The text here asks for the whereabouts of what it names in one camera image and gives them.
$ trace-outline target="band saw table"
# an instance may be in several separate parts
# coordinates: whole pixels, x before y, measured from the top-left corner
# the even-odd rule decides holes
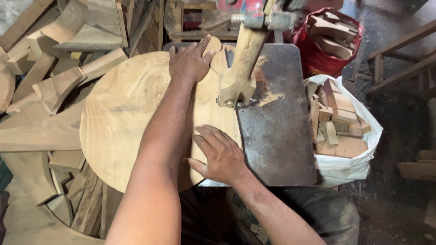
[[[189,44],[168,43],[163,50]],[[235,45],[223,45],[229,68]],[[251,102],[238,103],[235,107],[245,161],[267,186],[313,185],[317,176],[300,51],[293,44],[264,44],[260,57],[264,63],[261,72],[256,74],[256,90]],[[199,186],[227,185],[204,180]]]

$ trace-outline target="hand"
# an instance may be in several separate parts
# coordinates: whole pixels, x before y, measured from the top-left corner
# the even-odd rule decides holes
[[[244,154],[239,146],[224,132],[210,125],[202,125],[196,130],[201,134],[192,139],[206,155],[207,164],[188,158],[188,163],[204,178],[226,183],[232,187],[247,174],[251,174],[244,162]]]
[[[212,50],[202,57],[211,35],[204,37],[200,43],[192,43],[187,48],[182,47],[176,54],[176,48],[170,48],[170,76],[171,80],[188,82],[194,85],[201,81],[209,72],[209,65],[215,55]]]

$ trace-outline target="red bag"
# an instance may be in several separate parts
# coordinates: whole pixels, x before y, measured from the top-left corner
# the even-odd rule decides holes
[[[354,44],[356,45],[356,49],[353,51],[353,55],[348,60],[339,59],[324,52],[306,32],[307,21],[309,20],[310,16],[313,14],[325,13],[327,11],[337,15],[342,20],[351,20],[358,27],[358,34],[353,40]],[[360,25],[359,22],[345,14],[340,13],[339,11],[336,11],[333,8],[324,8],[307,15],[303,26],[300,28],[300,30],[298,30],[294,37],[292,37],[291,41],[292,44],[296,45],[300,49],[304,79],[318,74],[326,74],[334,78],[340,76],[342,73],[342,68],[344,68],[356,57],[357,51],[359,50],[360,41],[362,39],[362,33],[363,26]]]

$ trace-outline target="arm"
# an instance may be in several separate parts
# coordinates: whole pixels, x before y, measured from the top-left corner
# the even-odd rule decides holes
[[[325,244],[291,208],[266,189],[244,163],[238,145],[210,125],[196,128],[193,139],[206,155],[207,165],[188,158],[189,165],[204,178],[233,187],[268,232],[273,244]]]
[[[211,37],[170,49],[171,82],[142,137],[138,156],[105,244],[180,244],[177,171],[193,85],[209,71],[214,52],[201,57]]]

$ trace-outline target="right hand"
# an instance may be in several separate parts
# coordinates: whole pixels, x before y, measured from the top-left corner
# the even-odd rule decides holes
[[[239,146],[224,132],[203,124],[196,130],[201,135],[192,139],[206,155],[207,164],[187,158],[191,168],[204,178],[234,186],[248,174],[251,174],[244,162],[244,154]]]

